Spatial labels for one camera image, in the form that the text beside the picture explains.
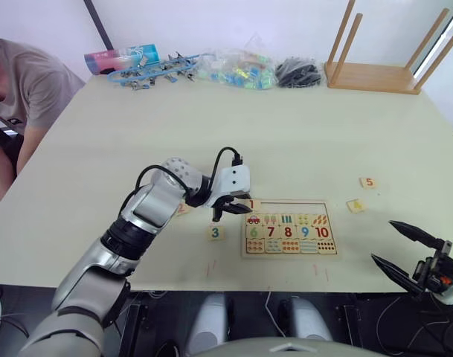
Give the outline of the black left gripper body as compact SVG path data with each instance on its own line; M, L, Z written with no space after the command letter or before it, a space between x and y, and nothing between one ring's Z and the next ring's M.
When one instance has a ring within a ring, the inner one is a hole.
M220 199L221 205L229 206L229 205L244 205L249 200L252 200L252 197L249 193L244 192L233 192L228 193L222 196Z

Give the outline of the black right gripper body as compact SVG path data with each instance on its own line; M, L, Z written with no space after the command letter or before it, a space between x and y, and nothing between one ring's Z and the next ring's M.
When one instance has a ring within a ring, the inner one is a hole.
M433 257L419 261L413 278L436 298L453 298L453 258L449 256L452 242L446 240Z

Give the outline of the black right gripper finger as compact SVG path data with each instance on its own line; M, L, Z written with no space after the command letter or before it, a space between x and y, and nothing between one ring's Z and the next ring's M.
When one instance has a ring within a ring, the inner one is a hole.
M405 291L414 297L420 297L422 294L422 287L409 277L409 274L403 271L393 263L375 255L370 255L374 263L384 272L384 274L398 286L402 287Z
M401 235L407 237L411 241L420 242L423 245L436 250L441 250L444 246L444 241L442 239L435 238L416 226L396 220L390 220L389 223L400 232Z

